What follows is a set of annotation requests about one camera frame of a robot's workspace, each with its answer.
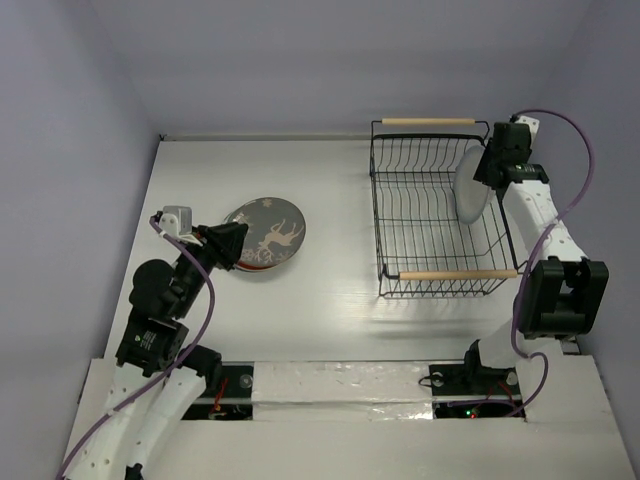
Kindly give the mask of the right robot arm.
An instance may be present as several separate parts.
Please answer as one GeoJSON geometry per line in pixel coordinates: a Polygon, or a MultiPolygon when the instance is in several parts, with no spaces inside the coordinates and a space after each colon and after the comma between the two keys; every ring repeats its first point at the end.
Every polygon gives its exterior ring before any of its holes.
{"type": "Polygon", "coordinates": [[[459,221],[474,223],[496,199],[528,253],[510,321],[465,353],[460,379],[473,392],[486,390],[521,360],[547,363],[545,343],[589,333],[609,280],[606,264],[590,259],[564,223],[590,184],[558,209],[546,171],[530,160],[540,126],[535,115],[525,110],[495,123],[486,145],[466,153],[455,171],[459,221]]]}

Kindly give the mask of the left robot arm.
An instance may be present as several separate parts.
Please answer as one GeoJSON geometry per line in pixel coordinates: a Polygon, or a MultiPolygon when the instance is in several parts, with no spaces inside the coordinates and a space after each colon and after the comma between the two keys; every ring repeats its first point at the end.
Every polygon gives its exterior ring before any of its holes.
{"type": "Polygon", "coordinates": [[[181,321],[201,290],[214,289],[211,272],[238,263],[248,227],[231,222],[171,231],[169,219],[159,212],[150,225],[180,255],[172,264],[152,259],[135,271],[103,412],[67,454],[60,479],[144,478],[193,402],[224,385],[221,354],[197,339],[187,343],[181,321]]]}

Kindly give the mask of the red and teal plate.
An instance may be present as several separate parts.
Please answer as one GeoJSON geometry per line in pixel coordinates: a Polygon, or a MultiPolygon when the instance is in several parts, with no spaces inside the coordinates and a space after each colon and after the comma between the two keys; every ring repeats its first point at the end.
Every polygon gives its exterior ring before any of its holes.
{"type": "Polygon", "coordinates": [[[263,262],[260,259],[252,258],[252,259],[240,259],[236,265],[236,268],[242,271],[260,272],[260,271],[267,271],[277,266],[278,266],[277,262],[273,262],[273,261],[263,262]]]}

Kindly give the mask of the pale blue-grey plate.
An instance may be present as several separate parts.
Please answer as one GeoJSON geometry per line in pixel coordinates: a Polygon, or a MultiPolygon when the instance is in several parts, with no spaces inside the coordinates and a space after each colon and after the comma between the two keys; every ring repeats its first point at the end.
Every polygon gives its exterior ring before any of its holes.
{"type": "Polygon", "coordinates": [[[467,149],[458,163],[453,180],[453,193],[458,220],[473,224],[483,215],[491,197],[491,190],[474,175],[484,154],[484,147],[474,145],[467,149]]]}

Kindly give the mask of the dark green marbled plate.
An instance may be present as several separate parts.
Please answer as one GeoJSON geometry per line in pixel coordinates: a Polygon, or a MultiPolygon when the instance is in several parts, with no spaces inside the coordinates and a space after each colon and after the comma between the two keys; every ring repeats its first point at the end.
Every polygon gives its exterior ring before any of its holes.
{"type": "Polygon", "coordinates": [[[306,220],[292,202],[278,197],[260,197],[230,212],[225,222],[249,227],[241,259],[257,258],[280,265],[301,248],[306,220]]]}

